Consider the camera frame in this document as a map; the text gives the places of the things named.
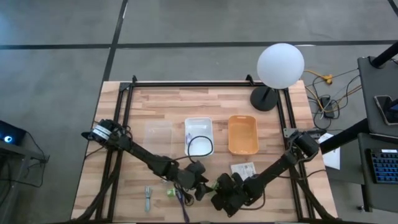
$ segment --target white paper sheet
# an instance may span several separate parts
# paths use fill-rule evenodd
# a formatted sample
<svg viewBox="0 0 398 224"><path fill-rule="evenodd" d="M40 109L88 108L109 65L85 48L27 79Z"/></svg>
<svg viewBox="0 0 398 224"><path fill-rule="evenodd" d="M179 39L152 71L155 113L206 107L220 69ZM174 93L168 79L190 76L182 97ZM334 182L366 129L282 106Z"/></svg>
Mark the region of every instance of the white paper sheet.
<svg viewBox="0 0 398 224"><path fill-rule="evenodd" d="M333 137L332 134L325 133L319 138L319 143ZM340 147L323 155L325 166L340 170Z"/></svg>
<svg viewBox="0 0 398 224"><path fill-rule="evenodd" d="M232 173L237 172L241 176L242 180L246 180L246 178L256 174L254 163L252 162L231 165L231 171Z"/></svg>

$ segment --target keyboard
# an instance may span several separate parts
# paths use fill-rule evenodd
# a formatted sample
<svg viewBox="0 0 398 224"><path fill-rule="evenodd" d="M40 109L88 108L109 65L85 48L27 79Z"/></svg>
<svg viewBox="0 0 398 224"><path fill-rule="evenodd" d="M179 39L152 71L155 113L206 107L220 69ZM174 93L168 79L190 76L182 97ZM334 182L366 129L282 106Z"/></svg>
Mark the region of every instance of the keyboard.
<svg viewBox="0 0 398 224"><path fill-rule="evenodd" d="M368 149L368 157L376 184L398 184L397 149Z"/></svg>

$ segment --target white globe lamp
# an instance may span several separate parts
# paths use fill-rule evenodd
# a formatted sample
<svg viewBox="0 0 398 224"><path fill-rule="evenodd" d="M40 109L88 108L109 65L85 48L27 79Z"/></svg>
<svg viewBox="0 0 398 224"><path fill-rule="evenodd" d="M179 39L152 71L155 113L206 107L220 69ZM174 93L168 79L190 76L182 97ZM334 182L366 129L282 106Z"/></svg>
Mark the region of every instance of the white globe lamp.
<svg viewBox="0 0 398 224"><path fill-rule="evenodd" d="M287 88L300 79L304 58L299 49L290 44L274 44L263 51L257 62L257 74L266 86L253 90L250 102L255 109L269 111L278 101L273 89Z"/></svg>

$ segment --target orange plastic tray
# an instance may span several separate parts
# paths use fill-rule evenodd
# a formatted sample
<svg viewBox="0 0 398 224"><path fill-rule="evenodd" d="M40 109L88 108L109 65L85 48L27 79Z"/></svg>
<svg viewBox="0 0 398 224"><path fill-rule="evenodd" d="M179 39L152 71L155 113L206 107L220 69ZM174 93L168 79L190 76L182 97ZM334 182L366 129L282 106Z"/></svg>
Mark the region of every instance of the orange plastic tray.
<svg viewBox="0 0 398 224"><path fill-rule="evenodd" d="M252 155L259 151L254 117L235 115L229 118L228 149L234 155Z"/></svg>

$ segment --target black lamp base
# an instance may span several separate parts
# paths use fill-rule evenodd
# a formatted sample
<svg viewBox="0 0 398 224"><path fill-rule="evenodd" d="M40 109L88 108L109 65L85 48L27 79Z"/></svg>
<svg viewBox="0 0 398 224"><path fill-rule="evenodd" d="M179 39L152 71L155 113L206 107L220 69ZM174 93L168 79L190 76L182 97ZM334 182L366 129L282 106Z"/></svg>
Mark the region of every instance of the black lamp base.
<svg viewBox="0 0 398 224"><path fill-rule="evenodd" d="M273 89L268 86L260 86L251 93L250 102L259 111L270 111L276 106L278 97Z"/></svg>

